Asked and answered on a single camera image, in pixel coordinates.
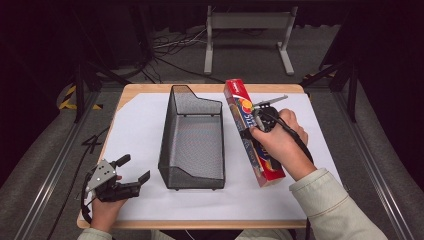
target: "cardboard box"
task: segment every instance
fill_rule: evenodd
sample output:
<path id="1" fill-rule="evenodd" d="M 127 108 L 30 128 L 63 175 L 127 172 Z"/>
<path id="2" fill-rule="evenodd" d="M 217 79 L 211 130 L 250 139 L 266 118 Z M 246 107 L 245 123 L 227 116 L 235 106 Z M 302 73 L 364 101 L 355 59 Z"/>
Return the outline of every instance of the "cardboard box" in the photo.
<path id="1" fill-rule="evenodd" d="M 242 132 L 251 126 L 256 126 L 251 114 L 253 104 L 243 81 L 241 79 L 227 80 L 224 94 L 238 131 Z M 271 164 L 271 156 L 258 141 L 242 138 L 241 136 L 240 139 L 246 149 L 260 187 L 275 184 L 286 176 L 280 164 L 277 167 L 275 167 L 275 164 Z"/>

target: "black mesh basket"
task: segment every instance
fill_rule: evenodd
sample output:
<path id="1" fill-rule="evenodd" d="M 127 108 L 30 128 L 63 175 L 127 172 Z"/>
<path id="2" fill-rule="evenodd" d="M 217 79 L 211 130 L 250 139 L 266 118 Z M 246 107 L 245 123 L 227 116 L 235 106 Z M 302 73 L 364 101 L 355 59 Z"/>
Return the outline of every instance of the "black mesh basket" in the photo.
<path id="1" fill-rule="evenodd" d="M 224 188 L 221 102 L 172 86 L 158 168 L 168 189 Z"/>

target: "wooden table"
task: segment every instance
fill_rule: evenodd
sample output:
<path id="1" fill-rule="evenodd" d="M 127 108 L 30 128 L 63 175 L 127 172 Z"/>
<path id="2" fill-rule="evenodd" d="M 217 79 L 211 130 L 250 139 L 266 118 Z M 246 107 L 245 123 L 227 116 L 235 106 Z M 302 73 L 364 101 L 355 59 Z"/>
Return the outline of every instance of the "wooden table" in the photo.
<path id="1" fill-rule="evenodd" d="M 139 93 L 169 93 L 171 84 L 130 84 L 127 85 L 122 93 L 121 99 L 117 105 L 117 111 L 134 99 Z M 188 84 L 190 89 L 197 93 L 223 93 L 224 84 Z M 249 93 L 304 93 L 303 88 L 296 84 L 246 84 Z M 111 130 L 108 133 L 106 143 L 102 149 L 100 159 L 103 158 L 107 141 L 110 139 Z M 89 224 L 81 217 L 77 220 L 80 228 L 87 228 Z M 114 227 L 120 229 L 248 229 L 248 228 L 304 228 L 306 218 L 302 220 L 118 220 Z"/>

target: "person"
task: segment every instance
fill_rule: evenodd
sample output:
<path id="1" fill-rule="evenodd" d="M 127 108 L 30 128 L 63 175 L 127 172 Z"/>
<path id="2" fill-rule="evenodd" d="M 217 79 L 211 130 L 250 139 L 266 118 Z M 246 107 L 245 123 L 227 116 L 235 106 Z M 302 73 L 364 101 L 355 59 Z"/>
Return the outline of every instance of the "person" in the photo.
<path id="1" fill-rule="evenodd" d="M 308 134 L 297 122 L 295 113 L 283 109 L 279 116 L 307 144 Z M 252 127 L 250 132 L 296 181 L 289 189 L 306 213 L 316 239 L 387 239 L 333 175 L 326 169 L 317 169 L 281 126 L 277 124 L 267 133 Z M 108 232 L 123 204 L 124 202 L 101 203 L 95 200 L 91 227 L 85 229 L 79 239 L 112 239 Z M 271 234 L 272 236 L 261 235 L 269 232 L 243 231 L 236 239 L 291 239 L 284 231 L 274 231 L 276 234 Z"/>

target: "person's left hand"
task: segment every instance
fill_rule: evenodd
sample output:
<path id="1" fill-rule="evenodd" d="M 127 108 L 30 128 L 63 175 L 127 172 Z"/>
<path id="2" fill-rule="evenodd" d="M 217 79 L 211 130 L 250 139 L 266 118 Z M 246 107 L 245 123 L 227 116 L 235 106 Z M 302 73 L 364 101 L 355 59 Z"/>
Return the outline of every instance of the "person's left hand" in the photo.
<path id="1" fill-rule="evenodd" d="M 102 202 L 97 198 L 94 199 L 92 202 L 93 216 L 90 227 L 103 232 L 110 232 L 112 225 L 118 217 L 119 210 L 121 210 L 121 207 L 127 200 L 128 199 L 116 202 Z"/>

